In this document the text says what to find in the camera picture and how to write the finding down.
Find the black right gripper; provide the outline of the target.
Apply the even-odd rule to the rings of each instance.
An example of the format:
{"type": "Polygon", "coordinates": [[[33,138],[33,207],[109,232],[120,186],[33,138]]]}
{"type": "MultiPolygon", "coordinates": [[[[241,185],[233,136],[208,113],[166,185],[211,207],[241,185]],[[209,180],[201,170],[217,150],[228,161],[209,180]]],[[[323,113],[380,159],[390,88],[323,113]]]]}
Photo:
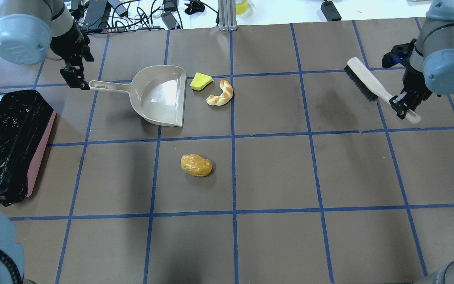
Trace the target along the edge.
{"type": "Polygon", "coordinates": [[[432,95],[432,91],[425,84],[423,73],[413,67],[407,67],[402,76],[402,84],[401,93],[389,99],[389,104],[401,120],[421,120],[415,110],[432,95]]]}

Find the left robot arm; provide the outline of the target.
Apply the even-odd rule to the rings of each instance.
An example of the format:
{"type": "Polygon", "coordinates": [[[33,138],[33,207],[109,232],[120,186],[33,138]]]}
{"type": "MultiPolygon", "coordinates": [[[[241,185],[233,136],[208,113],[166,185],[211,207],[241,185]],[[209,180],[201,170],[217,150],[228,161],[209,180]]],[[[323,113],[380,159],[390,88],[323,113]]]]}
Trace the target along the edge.
{"type": "MultiPolygon", "coordinates": [[[[70,88],[88,90],[83,61],[94,58],[89,38],[62,0],[0,0],[0,58],[42,63],[49,51],[65,66],[70,88]]],[[[0,204],[9,206],[34,188],[55,111],[34,89],[0,92],[0,204]]],[[[24,274],[23,245],[17,230],[0,212],[0,284],[30,284],[24,274]]]]}

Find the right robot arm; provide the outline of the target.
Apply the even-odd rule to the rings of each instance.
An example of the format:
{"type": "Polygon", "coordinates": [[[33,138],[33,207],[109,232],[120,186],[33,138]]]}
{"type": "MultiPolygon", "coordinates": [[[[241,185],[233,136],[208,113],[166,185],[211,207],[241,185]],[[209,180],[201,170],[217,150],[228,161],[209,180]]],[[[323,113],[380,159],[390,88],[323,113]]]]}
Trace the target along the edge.
{"type": "MultiPolygon", "coordinates": [[[[454,95],[454,0],[434,0],[418,38],[394,46],[382,65],[406,68],[399,95],[389,100],[398,118],[409,117],[422,101],[436,95],[454,95]]],[[[454,284],[454,262],[422,280],[424,284],[454,284]]]]}

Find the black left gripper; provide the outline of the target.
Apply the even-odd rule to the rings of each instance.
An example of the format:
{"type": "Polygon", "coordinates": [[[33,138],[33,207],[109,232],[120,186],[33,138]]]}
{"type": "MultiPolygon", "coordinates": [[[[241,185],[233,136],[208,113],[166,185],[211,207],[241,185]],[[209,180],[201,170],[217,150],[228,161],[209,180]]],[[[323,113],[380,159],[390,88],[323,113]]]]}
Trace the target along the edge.
{"type": "Polygon", "coordinates": [[[70,88],[90,90],[84,78],[82,61],[95,61],[89,43],[90,39],[78,22],[73,22],[72,27],[65,34],[52,38],[50,48],[64,61],[65,66],[61,68],[61,76],[70,88]]]}

